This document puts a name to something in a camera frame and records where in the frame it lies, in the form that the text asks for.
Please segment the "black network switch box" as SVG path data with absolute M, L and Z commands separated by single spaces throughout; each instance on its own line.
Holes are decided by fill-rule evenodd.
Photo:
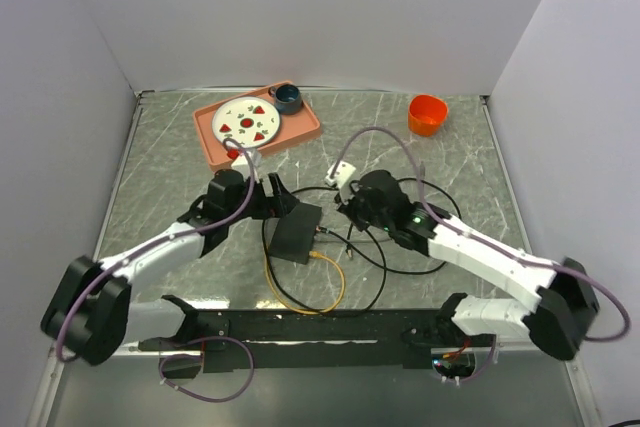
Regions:
M 277 222 L 268 247 L 269 254 L 277 259 L 307 264 L 321 217 L 319 206 L 299 203 Z

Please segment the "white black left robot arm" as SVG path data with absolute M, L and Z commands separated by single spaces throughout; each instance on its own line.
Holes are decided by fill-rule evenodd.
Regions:
M 205 193 L 161 234 L 110 257 L 74 259 L 45 310 L 41 331 L 53 339 L 63 363 L 82 359 L 92 366 L 124 343 L 163 338 L 174 348 L 198 336 L 199 312 L 173 295 L 133 308 L 136 292 L 157 278 L 202 258 L 224 242 L 231 225 L 246 218 L 282 218 L 298 205 L 276 173 L 262 181 L 223 169 Z

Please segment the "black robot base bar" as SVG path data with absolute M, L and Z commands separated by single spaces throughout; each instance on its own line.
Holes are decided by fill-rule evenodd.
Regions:
M 195 354 L 206 373 L 236 369 L 401 366 L 429 369 L 434 350 L 488 347 L 489 334 L 463 333 L 449 309 L 200 310 L 184 337 L 141 341 L 143 352 Z

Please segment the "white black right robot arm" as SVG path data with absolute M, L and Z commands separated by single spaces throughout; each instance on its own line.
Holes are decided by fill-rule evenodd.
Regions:
M 456 265 L 505 292 L 503 299 L 451 296 L 441 308 L 437 333 L 456 346 L 478 335 L 530 340 L 540 351 L 570 361 L 599 311 L 581 264 L 560 266 L 511 248 L 431 204 L 413 202 L 385 170 L 355 177 L 342 163 L 325 181 L 337 189 L 338 210 L 359 230 L 385 231 L 399 246 Z

